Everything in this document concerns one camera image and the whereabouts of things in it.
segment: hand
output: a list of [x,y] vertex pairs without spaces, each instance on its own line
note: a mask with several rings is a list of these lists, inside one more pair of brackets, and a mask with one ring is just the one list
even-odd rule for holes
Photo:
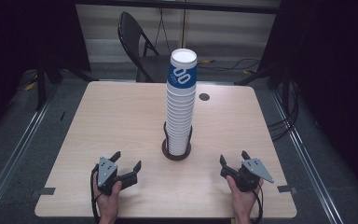
[[[232,206],[234,209],[235,223],[236,224],[249,224],[251,220],[251,212],[252,208],[255,204],[255,196],[249,190],[247,192],[241,192],[237,185],[235,184],[235,180],[228,175],[226,177],[229,188],[231,189],[232,195]],[[260,178],[259,185],[263,185],[263,179]],[[260,191],[260,187],[257,187],[255,193],[258,194]]]
[[98,172],[94,174],[94,197],[97,198],[98,208],[100,209],[101,220],[100,224],[115,223],[118,215],[118,194],[121,191],[121,181],[116,182],[112,187],[112,194],[110,196],[101,194],[97,187]]

